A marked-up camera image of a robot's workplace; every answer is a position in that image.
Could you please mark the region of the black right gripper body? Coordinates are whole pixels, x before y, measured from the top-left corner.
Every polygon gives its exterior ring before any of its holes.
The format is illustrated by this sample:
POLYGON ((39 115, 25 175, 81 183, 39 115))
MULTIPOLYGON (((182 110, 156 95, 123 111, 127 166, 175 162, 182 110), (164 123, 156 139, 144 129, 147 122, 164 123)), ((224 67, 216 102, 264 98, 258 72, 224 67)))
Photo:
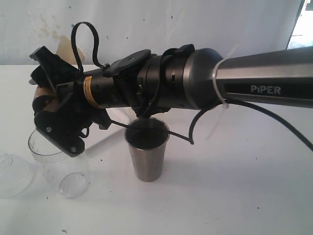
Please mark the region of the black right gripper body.
POLYGON ((96 63, 91 71, 78 65, 78 75, 56 88, 61 102, 56 113, 84 123, 86 129, 93 123, 107 129, 112 123, 108 108, 130 107, 138 118, 149 118, 157 109, 157 83, 149 87, 146 76, 156 58, 144 49, 111 65, 96 63))

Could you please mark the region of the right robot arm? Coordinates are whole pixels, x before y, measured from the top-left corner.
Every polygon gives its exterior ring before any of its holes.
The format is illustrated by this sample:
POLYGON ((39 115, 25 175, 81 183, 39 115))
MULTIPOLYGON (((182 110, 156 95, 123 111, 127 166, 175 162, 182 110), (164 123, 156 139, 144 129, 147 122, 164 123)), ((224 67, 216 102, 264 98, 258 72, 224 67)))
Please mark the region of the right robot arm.
POLYGON ((35 126, 71 157, 85 150, 83 129, 93 123, 108 129, 109 108, 130 107, 138 118, 148 118, 172 108, 204 113, 223 102, 313 106, 312 47, 223 59, 190 44, 162 55, 144 49, 91 71, 46 47, 30 57, 39 63, 30 83, 46 89, 33 100, 35 126))

